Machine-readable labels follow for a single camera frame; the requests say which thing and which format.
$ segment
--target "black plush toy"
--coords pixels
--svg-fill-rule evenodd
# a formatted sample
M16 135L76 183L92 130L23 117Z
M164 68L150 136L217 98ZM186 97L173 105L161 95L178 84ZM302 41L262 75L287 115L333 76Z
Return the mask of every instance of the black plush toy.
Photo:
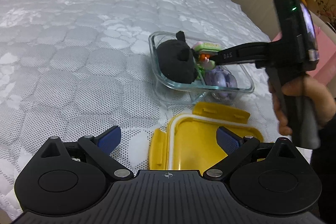
M182 84L191 84L197 78L192 49L185 42L184 32L176 39L167 40L157 47L157 58L162 74Z

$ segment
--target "black sleeve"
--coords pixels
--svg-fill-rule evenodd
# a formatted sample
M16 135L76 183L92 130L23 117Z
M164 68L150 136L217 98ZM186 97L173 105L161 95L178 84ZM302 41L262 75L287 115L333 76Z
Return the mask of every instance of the black sleeve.
M313 151L311 166L322 182L320 218L336 224L336 115L319 131L321 147Z

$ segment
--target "beige headboard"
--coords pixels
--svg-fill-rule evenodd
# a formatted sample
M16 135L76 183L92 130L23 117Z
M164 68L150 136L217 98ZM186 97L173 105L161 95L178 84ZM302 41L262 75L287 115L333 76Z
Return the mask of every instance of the beige headboard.
M273 6L273 0L232 0L241 6L242 11L273 40L279 33L278 19ZM311 13L315 25L336 44L336 34L315 14ZM328 88L336 97L336 77L328 84Z

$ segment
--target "silver screw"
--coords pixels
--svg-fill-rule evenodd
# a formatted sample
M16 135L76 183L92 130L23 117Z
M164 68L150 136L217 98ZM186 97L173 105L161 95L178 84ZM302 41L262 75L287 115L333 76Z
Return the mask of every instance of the silver screw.
M114 172L114 175L120 178L125 178L127 176L129 176L131 172L129 170L126 169L118 169Z
M209 169L207 170L207 175L213 178L218 178L223 175L223 172L219 169Z

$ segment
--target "blue gripper pad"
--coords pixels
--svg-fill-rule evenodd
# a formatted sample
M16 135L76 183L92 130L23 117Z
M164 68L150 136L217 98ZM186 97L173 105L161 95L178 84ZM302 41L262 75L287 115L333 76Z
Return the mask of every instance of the blue gripper pad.
M243 139L225 127L219 127L216 132L217 144L230 155L242 146Z
M107 155L110 155L112 151L119 145L121 141L121 129L120 127L113 126L106 130L104 133L95 137L94 143Z

